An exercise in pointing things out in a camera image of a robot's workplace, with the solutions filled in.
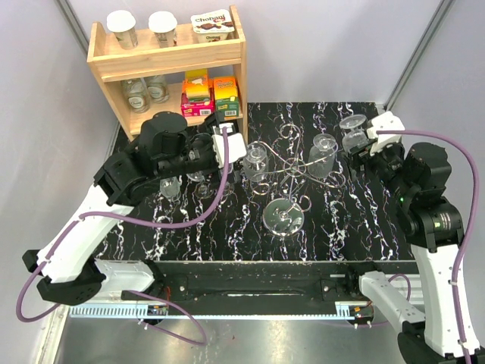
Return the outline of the chrome wine glass rack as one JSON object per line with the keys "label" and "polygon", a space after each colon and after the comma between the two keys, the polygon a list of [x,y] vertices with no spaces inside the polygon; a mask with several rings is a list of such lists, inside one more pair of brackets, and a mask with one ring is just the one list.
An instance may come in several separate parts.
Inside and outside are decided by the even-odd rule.
{"label": "chrome wine glass rack", "polygon": [[332,170],[325,179],[312,177],[308,173],[308,159],[304,160],[299,155],[284,158],[279,155],[269,144],[259,140],[268,152],[268,172],[262,182],[255,183],[249,180],[253,193],[264,196],[269,194],[272,184],[277,181],[279,175],[282,176],[282,183],[288,183],[283,188],[283,196],[272,199],[263,209],[262,223],[264,227],[277,237],[290,237],[298,233],[305,222],[305,213],[311,209],[311,199],[302,195],[295,197],[296,182],[310,180],[317,185],[328,188],[339,188],[345,182],[345,176]]}

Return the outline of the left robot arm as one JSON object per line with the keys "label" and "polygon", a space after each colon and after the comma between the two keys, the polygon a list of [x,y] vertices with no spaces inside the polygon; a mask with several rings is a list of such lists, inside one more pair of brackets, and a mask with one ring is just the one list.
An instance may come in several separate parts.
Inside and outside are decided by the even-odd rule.
{"label": "left robot arm", "polygon": [[[243,135],[233,122],[209,115],[201,133],[190,136],[184,116],[161,111],[145,121],[141,132],[123,151],[109,157],[96,172],[81,206],[64,230],[45,248],[28,250],[23,262],[40,277],[37,290],[45,301],[76,306],[101,293],[139,291],[155,300],[164,281],[153,263],[111,262],[93,252],[119,222],[155,229],[184,229],[204,221],[219,204],[230,166],[246,155]],[[185,174],[221,173],[221,187],[200,216],[180,223],[155,223],[129,214],[161,181]]]}

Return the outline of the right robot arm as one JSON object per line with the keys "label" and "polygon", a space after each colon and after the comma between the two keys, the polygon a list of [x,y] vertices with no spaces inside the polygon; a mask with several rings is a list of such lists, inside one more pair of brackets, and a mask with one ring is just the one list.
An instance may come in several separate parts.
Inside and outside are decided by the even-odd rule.
{"label": "right robot arm", "polygon": [[470,316],[462,313],[465,335],[455,318],[452,279],[455,258],[465,237],[463,220],[444,192],[452,167],[446,150],[432,143],[416,143],[406,150],[400,142],[379,152],[373,144],[354,146],[346,159],[352,171],[376,177],[396,200],[396,216],[415,258],[424,311],[375,268],[354,270],[345,281],[353,300],[365,297],[381,311],[397,333],[406,363],[482,363],[484,348],[474,333]]}

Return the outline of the ribbed goblet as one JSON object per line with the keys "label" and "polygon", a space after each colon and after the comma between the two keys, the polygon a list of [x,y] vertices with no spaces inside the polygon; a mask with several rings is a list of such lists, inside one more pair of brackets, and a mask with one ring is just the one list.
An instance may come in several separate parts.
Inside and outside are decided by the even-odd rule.
{"label": "ribbed goblet", "polygon": [[367,123],[367,117],[362,114],[350,115],[341,120],[339,127],[345,135],[342,145],[345,152],[349,153],[353,148],[361,148],[368,144],[367,135],[362,128]]}
{"label": "ribbed goblet", "polygon": [[308,173],[319,179],[327,178],[333,170],[337,150],[337,142],[330,134],[315,136],[308,157]]}
{"label": "ribbed goblet", "polygon": [[168,201],[177,201],[180,198],[180,182],[177,177],[160,180],[160,192]]}
{"label": "ribbed goblet", "polygon": [[259,142],[249,144],[242,165],[246,177],[251,182],[262,182],[269,169],[266,147]]}

